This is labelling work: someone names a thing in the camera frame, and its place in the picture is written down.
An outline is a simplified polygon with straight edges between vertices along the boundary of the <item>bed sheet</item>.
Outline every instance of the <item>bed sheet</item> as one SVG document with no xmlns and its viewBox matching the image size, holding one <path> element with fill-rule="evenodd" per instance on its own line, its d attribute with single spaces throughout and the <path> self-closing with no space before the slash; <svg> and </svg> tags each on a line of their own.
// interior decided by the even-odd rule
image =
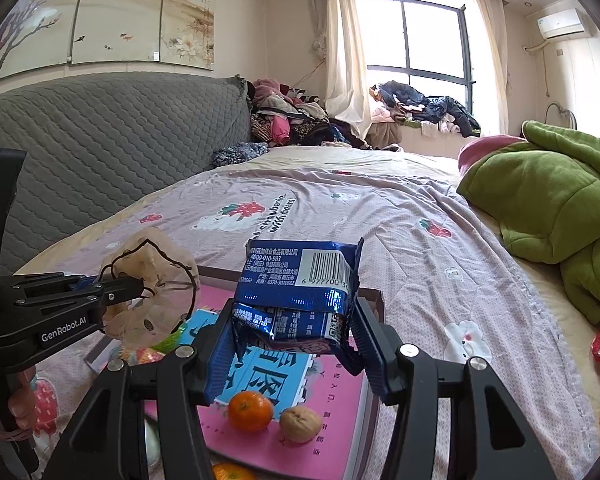
<svg viewBox="0 0 600 480">
<path fill-rule="evenodd" d="M 275 148 L 270 153 L 250 162 L 219 168 L 213 170 L 213 172 L 224 173 L 240 170 L 286 171 L 298 167 L 367 175 L 417 175 L 445 180 L 453 185 L 457 184 L 459 179 L 456 161 L 448 158 L 427 157 L 412 153 L 364 152 L 361 150 L 348 150 L 347 148 L 302 146 Z M 43 272 L 53 269 L 58 262 L 67 260 L 75 251 L 91 244 L 105 232 L 112 230 L 125 219 L 158 200 L 161 195 L 170 189 L 171 187 L 153 193 L 113 217 L 87 227 L 83 231 L 58 242 L 22 267 L 20 272 Z M 482 212 L 478 211 L 476 213 L 491 231 L 498 233 L 496 222 L 493 219 Z M 571 349 L 578 373 L 582 378 L 587 397 L 589 397 L 594 413 L 598 417 L 600 415 L 600 370 L 596 368 L 589 351 L 590 342 L 594 337 L 594 329 L 588 325 L 580 313 L 566 299 L 556 269 L 520 260 L 518 263 L 536 286 L 560 325 L 564 338 Z"/>
</svg>

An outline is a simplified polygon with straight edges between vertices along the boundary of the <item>human hand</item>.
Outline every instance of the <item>human hand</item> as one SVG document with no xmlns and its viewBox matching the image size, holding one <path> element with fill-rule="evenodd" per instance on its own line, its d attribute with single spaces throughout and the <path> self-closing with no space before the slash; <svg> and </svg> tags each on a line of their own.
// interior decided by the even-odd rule
<svg viewBox="0 0 600 480">
<path fill-rule="evenodd" d="M 7 402 L 9 411 L 15 417 L 16 424 L 21 430 L 33 428 L 36 423 L 36 397 L 29 384 L 35 374 L 35 367 L 18 372 L 16 376 L 20 385 Z"/>
</svg>

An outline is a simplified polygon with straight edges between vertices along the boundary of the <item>pink cushion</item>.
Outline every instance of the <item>pink cushion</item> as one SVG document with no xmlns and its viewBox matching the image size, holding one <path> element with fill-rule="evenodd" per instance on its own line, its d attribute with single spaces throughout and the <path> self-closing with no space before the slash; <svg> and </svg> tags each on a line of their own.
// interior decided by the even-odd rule
<svg viewBox="0 0 600 480">
<path fill-rule="evenodd" d="M 469 142 L 458 155 L 458 169 L 460 175 L 464 175 L 469 168 L 478 162 L 485 155 L 495 152 L 500 148 L 509 146 L 514 142 L 526 142 L 521 137 L 513 137 L 509 135 L 496 135 L 491 137 L 480 137 L 473 142 Z"/>
</svg>

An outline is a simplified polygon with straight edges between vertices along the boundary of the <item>window pane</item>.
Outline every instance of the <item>window pane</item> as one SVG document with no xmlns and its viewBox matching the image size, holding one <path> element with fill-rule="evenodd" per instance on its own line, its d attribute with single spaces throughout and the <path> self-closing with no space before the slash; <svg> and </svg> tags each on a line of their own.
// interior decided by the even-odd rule
<svg viewBox="0 0 600 480">
<path fill-rule="evenodd" d="M 400 2 L 357 0 L 362 41 L 368 65 L 406 67 Z"/>
<path fill-rule="evenodd" d="M 464 77 L 458 13 L 412 3 L 404 12 L 411 68 Z"/>
<path fill-rule="evenodd" d="M 427 77 L 411 76 L 411 86 L 429 96 L 449 96 L 466 106 L 466 86 Z"/>
<path fill-rule="evenodd" d="M 386 72 L 384 70 L 366 71 L 366 82 L 369 86 L 384 84 L 389 81 L 409 84 L 409 74 L 403 72 Z"/>
</svg>

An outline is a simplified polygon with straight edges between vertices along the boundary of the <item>curtain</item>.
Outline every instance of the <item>curtain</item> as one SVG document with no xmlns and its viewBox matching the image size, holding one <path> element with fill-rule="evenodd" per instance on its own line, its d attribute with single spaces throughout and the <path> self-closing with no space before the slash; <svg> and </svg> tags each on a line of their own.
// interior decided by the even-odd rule
<svg viewBox="0 0 600 480">
<path fill-rule="evenodd" d="M 488 135 L 509 133 L 509 109 L 507 105 L 507 27 L 502 0 L 474 0 L 486 31 L 491 59 L 493 59 L 493 78 L 495 86 L 497 117 L 491 127 L 485 128 Z"/>
<path fill-rule="evenodd" d="M 312 45 L 320 61 L 327 59 L 326 21 L 327 0 L 309 0 L 309 13 L 314 26 L 315 40 Z"/>
<path fill-rule="evenodd" d="M 330 117 L 351 125 L 360 139 L 371 126 L 366 62 L 356 0 L 326 0 L 327 89 Z"/>
</svg>

